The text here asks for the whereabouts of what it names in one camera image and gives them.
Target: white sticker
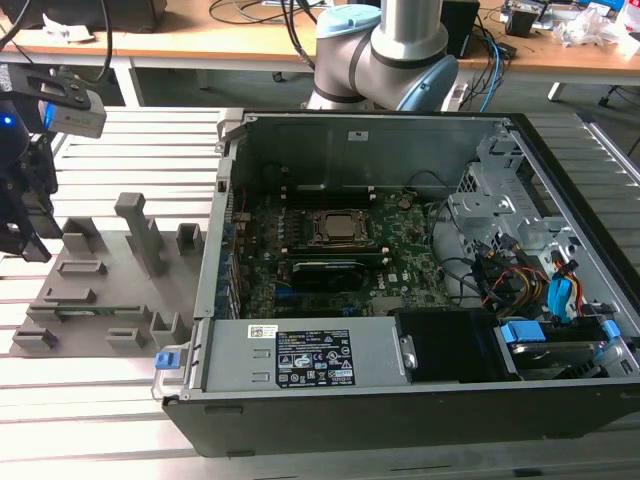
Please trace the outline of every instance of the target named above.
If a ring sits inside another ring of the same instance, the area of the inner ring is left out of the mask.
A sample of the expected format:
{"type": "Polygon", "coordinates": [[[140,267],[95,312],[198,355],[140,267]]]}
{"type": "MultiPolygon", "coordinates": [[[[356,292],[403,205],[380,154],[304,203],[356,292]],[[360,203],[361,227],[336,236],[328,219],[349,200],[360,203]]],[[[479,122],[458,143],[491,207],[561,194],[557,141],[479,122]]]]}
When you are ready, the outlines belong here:
{"type": "Polygon", "coordinates": [[[277,325],[249,325],[247,338],[276,338],[277,325]]]}
{"type": "Polygon", "coordinates": [[[369,141],[369,132],[349,132],[350,142],[367,142],[369,141]]]}

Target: blue latch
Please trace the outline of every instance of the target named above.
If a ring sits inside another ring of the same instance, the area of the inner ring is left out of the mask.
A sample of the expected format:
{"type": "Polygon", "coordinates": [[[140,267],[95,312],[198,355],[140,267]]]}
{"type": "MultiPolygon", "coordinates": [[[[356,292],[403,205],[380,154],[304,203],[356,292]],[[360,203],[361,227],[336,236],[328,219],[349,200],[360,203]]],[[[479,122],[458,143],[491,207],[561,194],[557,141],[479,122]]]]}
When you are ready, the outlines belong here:
{"type": "Polygon", "coordinates": [[[605,320],[602,322],[602,328],[604,332],[609,337],[609,340],[613,340],[616,337],[620,336],[620,329],[618,328],[618,324],[613,320],[605,320]]]}
{"type": "Polygon", "coordinates": [[[512,320],[500,329],[507,343],[544,342],[547,339],[536,320],[512,320]]]}
{"type": "Polygon", "coordinates": [[[554,278],[549,284],[547,306],[549,311],[560,318],[560,323],[569,323],[567,303],[571,297],[571,282],[566,278],[554,278]]]}
{"type": "Polygon", "coordinates": [[[177,370],[180,368],[180,352],[156,353],[156,370],[177,370]]]}

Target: power supply label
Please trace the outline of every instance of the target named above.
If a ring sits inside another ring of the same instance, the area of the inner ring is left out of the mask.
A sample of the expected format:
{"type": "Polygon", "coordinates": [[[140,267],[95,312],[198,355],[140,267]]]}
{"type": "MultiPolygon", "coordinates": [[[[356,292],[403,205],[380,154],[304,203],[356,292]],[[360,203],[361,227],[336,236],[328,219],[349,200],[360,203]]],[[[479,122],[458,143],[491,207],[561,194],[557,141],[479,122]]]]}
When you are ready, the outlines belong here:
{"type": "Polygon", "coordinates": [[[276,339],[280,388],[356,384],[349,330],[278,332],[276,339]]]}

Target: white paper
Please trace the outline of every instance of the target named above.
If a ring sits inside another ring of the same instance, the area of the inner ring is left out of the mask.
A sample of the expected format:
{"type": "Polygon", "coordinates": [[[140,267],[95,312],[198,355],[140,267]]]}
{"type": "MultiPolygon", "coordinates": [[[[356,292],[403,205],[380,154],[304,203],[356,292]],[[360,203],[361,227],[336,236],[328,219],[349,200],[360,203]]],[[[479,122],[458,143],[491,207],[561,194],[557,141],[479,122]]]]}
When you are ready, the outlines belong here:
{"type": "Polygon", "coordinates": [[[59,43],[87,42],[95,39],[84,25],[63,25],[51,20],[44,13],[42,19],[44,20],[43,30],[59,43]]]}

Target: computer case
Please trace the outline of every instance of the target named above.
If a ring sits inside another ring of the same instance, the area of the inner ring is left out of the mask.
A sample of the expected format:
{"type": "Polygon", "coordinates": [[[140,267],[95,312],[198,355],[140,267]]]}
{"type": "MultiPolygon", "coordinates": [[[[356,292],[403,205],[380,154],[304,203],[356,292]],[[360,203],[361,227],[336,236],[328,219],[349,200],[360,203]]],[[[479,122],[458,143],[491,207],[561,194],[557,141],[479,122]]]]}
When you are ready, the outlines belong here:
{"type": "MultiPolygon", "coordinates": [[[[0,0],[0,8],[15,22],[26,0],[0,0]]],[[[153,32],[167,7],[167,0],[106,0],[114,30],[131,33],[153,32]]],[[[23,28],[39,28],[42,14],[64,25],[85,25],[104,30],[105,21],[98,0],[33,0],[23,28]]]]}

